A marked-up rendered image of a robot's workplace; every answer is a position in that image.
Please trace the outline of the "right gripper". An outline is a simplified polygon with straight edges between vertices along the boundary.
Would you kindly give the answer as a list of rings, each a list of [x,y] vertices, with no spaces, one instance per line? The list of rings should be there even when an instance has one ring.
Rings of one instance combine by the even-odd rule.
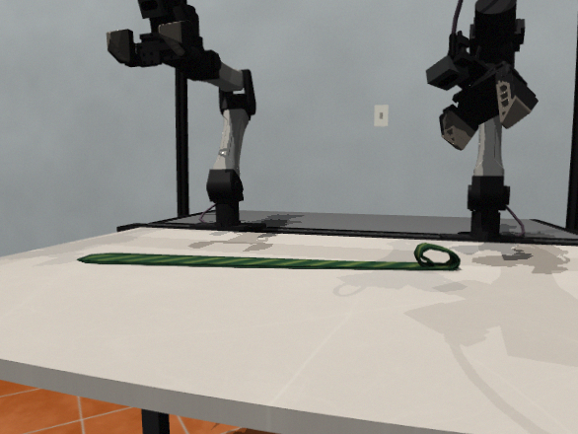
[[[133,41],[130,29],[107,33],[108,52],[128,67],[151,67],[167,64],[178,68],[192,56],[193,23],[183,21],[160,25],[158,31],[139,35],[141,42]],[[184,58],[182,58],[184,57]]]

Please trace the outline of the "black slotted metal rail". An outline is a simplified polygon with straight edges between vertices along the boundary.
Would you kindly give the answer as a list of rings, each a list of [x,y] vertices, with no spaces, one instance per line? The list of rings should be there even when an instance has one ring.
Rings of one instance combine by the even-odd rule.
[[[118,232],[131,230],[135,228],[167,228],[167,229],[189,229],[189,227],[179,226],[156,226],[147,225],[145,223],[133,223],[124,226],[116,227]],[[190,230],[190,229],[189,229]],[[441,238],[432,237],[409,237],[409,236],[385,236],[385,235],[361,235],[361,234],[337,234],[337,233],[315,233],[315,232],[291,232],[291,231],[231,231],[231,232],[253,232],[253,233],[275,233],[275,234],[297,234],[297,235],[320,235],[320,236],[341,236],[341,237],[364,237],[364,238],[387,238],[387,239],[410,239],[410,240],[433,240],[443,241]],[[554,242],[534,242],[534,245],[554,245],[554,246],[574,246],[578,247],[578,243],[554,243]]]

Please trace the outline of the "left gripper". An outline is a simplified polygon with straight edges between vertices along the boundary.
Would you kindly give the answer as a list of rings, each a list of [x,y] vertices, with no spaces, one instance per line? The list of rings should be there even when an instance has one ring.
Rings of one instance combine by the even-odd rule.
[[[539,101],[519,72],[504,59],[489,57],[481,62],[490,69],[469,86],[463,85],[452,99],[458,107],[450,105],[439,116],[442,137],[461,151],[480,124],[499,115],[501,125],[508,129],[528,115]]]

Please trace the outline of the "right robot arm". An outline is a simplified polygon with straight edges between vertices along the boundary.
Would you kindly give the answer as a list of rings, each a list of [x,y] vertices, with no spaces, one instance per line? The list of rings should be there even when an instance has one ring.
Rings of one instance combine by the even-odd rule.
[[[246,127],[256,111],[251,70],[234,69],[223,63],[215,51],[203,50],[199,18],[193,6],[181,4],[180,0],[138,0],[138,4],[142,18],[150,20],[151,31],[157,32],[157,27],[162,24],[179,21],[193,23],[192,56],[177,71],[189,80],[219,87],[219,108],[224,116],[224,128],[219,154],[213,170],[209,170],[206,184],[210,202],[215,203],[216,222],[196,223],[189,229],[260,231],[266,228],[265,223],[241,223],[239,215],[239,201],[244,200],[240,156]],[[245,89],[245,81],[245,93],[234,94],[234,91]]]

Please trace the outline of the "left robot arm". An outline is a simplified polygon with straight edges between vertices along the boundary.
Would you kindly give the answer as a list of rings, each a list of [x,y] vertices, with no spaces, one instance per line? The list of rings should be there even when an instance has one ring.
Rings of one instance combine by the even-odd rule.
[[[470,25],[470,40],[463,36],[462,31],[457,32],[457,37],[450,40],[448,54],[426,70],[427,84],[445,91],[456,85],[461,89],[465,84],[469,86],[490,69],[481,62],[487,57],[504,59],[514,67],[515,52],[520,51],[520,43],[524,44],[525,36],[525,19],[516,19],[516,6],[517,0],[477,0],[473,24]],[[470,53],[467,48],[470,48]],[[510,200],[510,186],[504,185],[501,140],[499,115],[479,125],[478,156],[468,187],[470,234],[439,234],[441,240],[534,243],[527,237],[499,234],[498,210],[506,211]]]

